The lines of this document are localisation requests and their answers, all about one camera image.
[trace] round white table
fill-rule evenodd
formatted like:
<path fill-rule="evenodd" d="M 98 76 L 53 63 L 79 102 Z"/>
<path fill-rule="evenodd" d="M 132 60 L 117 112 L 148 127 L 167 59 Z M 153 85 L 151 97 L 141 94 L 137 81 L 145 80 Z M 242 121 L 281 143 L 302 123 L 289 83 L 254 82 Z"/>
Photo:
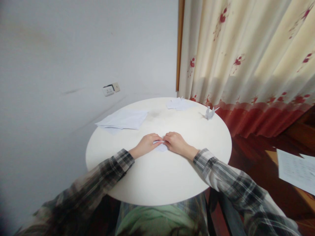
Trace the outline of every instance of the round white table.
<path fill-rule="evenodd" d="M 208 148 L 219 160 L 228 163 L 232 141 L 223 120 L 215 114 L 208 121 L 204 117 L 207 107 L 198 103 L 186 111 L 168 109 L 165 104 L 170 99 L 152 98 L 122 108 L 149 112 L 139 130 L 123 129 L 111 135 L 96 128 L 86 148 L 88 170 L 123 148 L 132 149 L 146 134 L 157 133 L 163 137 L 170 131 L 180 133 L 197 149 Z M 186 200 L 208 187 L 191 161 L 169 150 L 153 150 L 138 158 L 108 194 L 131 204 L 159 206 Z"/>

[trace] white paper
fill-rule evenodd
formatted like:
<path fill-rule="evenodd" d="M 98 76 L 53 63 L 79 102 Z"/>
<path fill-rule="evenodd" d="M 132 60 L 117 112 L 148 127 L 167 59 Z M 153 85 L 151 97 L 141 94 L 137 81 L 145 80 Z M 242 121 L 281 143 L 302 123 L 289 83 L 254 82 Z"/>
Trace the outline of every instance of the white paper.
<path fill-rule="evenodd" d="M 147 111 L 121 109 L 96 123 L 96 125 L 102 128 L 139 129 L 147 114 Z"/>
<path fill-rule="evenodd" d="M 195 107 L 197 104 L 187 102 L 184 98 L 173 98 L 166 103 L 168 109 L 176 109 L 176 111 L 184 111 L 188 108 Z"/>
<path fill-rule="evenodd" d="M 315 195 L 315 163 L 277 149 L 279 178 Z"/>
<path fill-rule="evenodd" d="M 119 131 L 121 131 L 121 128 L 108 128 L 108 127 L 104 127 L 104 126 L 98 126 L 101 127 L 102 129 L 106 130 L 107 132 L 109 132 L 111 135 L 115 135 L 117 134 Z"/>
<path fill-rule="evenodd" d="M 300 155 L 301 155 L 301 157 L 303 157 L 304 159 L 309 160 L 309 161 L 315 163 L 315 157 L 308 156 L 308 155 L 305 155 L 305 154 L 300 154 Z"/>
<path fill-rule="evenodd" d="M 164 142 L 164 141 L 154 141 L 153 144 L 156 144 L 157 142 Z M 160 144 L 159 146 L 157 146 L 154 150 L 160 151 L 160 152 L 165 152 L 168 150 L 167 146 L 165 144 Z"/>
<path fill-rule="evenodd" d="M 205 114 L 205 118 L 210 120 L 212 119 L 212 117 L 214 116 L 214 114 L 216 113 L 216 110 L 218 110 L 219 107 L 217 109 L 210 109 L 210 107 L 208 107 L 208 109 L 206 110 L 206 114 Z"/>

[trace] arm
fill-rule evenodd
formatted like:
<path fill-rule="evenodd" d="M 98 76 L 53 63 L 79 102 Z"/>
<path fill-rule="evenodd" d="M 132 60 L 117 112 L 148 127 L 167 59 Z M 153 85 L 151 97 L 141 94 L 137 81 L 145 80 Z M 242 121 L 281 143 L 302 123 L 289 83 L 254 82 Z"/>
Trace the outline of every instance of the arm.
<path fill-rule="evenodd" d="M 54 200 L 44 203 L 34 213 L 32 223 L 21 227 L 16 235 L 73 235 L 81 231 L 102 198 L 125 176 L 135 159 L 162 143 L 153 144 L 156 140 L 162 138 L 148 134 L 129 152 L 122 149 L 101 162 Z"/>
<path fill-rule="evenodd" d="M 180 134 L 168 134 L 164 139 L 169 149 L 193 161 L 207 184 L 226 195 L 244 216 L 247 235 L 300 235 L 297 224 L 245 172 L 222 163 L 206 148 L 198 151 Z"/>

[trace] paper crane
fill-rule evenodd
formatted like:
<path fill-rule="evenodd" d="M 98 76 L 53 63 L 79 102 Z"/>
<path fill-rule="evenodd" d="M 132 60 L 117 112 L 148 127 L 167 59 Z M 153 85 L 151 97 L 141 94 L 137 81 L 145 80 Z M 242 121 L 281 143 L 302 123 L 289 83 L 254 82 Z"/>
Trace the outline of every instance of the paper crane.
<path fill-rule="evenodd" d="M 216 110 L 218 110 L 218 109 L 219 108 L 211 110 L 210 107 L 208 107 L 208 109 L 206 110 L 205 118 L 208 120 L 212 119 L 212 117 L 216 113 Z"/>

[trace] shirt sleeve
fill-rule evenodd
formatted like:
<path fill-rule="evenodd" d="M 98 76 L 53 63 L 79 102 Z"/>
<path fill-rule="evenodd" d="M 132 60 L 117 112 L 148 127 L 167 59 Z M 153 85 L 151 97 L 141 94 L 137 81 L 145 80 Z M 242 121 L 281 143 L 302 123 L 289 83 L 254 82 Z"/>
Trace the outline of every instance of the shirt sleeve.
<path fill-rule="evenodd" d="M 102 198 L 126 174 L 135 160 L 122 149 L 76 179 L 54 200 L 44 203 L 33 214 L 32 223 L 16 235 L 74 235 L 81 231 Z"/>
<path fill-rule="evenodd" d="M 226 195 L 244 216 L 247 235 L 300 235 L 295 221 L 287 218 L 269 193 L 245 172 L 219 161 L 206 148 L 193 161 L 207 184 Z"/>

